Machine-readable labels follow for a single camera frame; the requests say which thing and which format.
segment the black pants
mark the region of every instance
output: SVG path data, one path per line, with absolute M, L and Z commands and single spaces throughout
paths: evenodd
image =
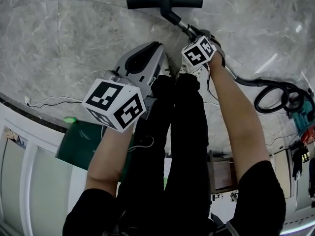
M 202 233 L 209 216 L 208 126 L 197 78 L 159 76 L 152 86 L 157 101 L 135 132 L 128 174 L 117 197 L 122 227 L 136 234 Z M 171 124 L 172 164 L 163 190 L 164 147 Z

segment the person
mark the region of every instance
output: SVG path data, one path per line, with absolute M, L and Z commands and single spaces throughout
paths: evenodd
M 183 65 L 174 78 L 159 76 L 147 120 L 139 119 L 128 173 L 119 187 L 133 126 L 107 128 L 90 163 L 85 191 L 67 216 L 63 235 L 279 235 L 284 193 L 269 160 L 256 111 L 216 52 L 208 63 L 228 131 L 239 196 L 234 217 L 209 219 L 208 125 L 196 71 Z M 166 135 L 172 163 L 164 190 Z M 257 199 L 263 194 L 265 198 Z

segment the leg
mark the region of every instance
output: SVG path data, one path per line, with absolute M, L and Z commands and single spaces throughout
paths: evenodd
M 171 124 L 172 165 L 165 200 L 171 218 L 197 228 L 210 210 L 210 180 L 207 166 L 208 125 L 200 84 L 191 74 L 179 76 Z
M 159 76 L 152 86 L 157 98 L 147 120 L 140 119 L 134 136 L 134 146 L 128 174 L 120 186 L 117 197 L 121 211 L 126 211 L 125 227 L 149 227 L 156 222 L 163 196 L 164 147 L 174 107 L 175 81 Z

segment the vacuum cleaner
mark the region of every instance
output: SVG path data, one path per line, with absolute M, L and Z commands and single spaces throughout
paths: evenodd
M 311 95 L 305 90 L 298 88 L 296 85 L 288 82 L 276 82 L 272 80 L 246 80 L 239 77 L 233 70 L 225 63 L 225 53 L 221 48 L 220 43 L 208 30 L 199 30 L 196 27 L 189 25 L 172 11 L 173 7 L 190 7 L 202 8 L 203 0 L 127 0 L 128 9 L 140 8 L 160 8 L 161 16 L 171 22 L 173 25 L 178 26 L 180 30 L 188 36 L 190 42 L 195 41 L 201 36 L 206 36 L 210 43 L 215 45 L 217 51 L 222 55 L 222 65 L 227 69 L 235 82 L 248 87 L 263 87 L 263 89 L 254 101 L 255 109 L 263 114 L 276 112 L 284 109 L 288 115 L 292 113 L 303 113 L 306 115 L 304 120 L 307 122 L 305 128 L 309 128 L 315 124 L 315 103 Z M 150 42 L 143 44 L 125 54 L 117 63 L 114 71 L 111 71 L 109 77 L 113 80 L 128 79 L 131 85 L 140 88 L 144 99 L 150 97 L 151 85 L 158 77 L 159 72 L 163 65 L 168 66 L 165 48 L 161 43 Z M 209 91 L 209 78 L 207 80 L 207 88 Z M 281 102 L 278 106 L 271 109 L 261 108 L 259 103 L 271 91 L 281 89 L 283 91 Z M 291 103 L 290 94 L 297 93 L 294 99 L 295 104 Z

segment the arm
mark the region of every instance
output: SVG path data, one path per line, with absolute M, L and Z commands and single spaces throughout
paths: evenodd
M 229 135 L 238 181 L 253 165 L 269 161 L 262 126 L 256 110 L 222 67 L 216 52 L 209 62 L 222 116 Z
M 116 197 L 117 183 L 122 174 L 133 125 L 124 133 L 107 128 L 89 165 L 85 189 L 100 189 Z

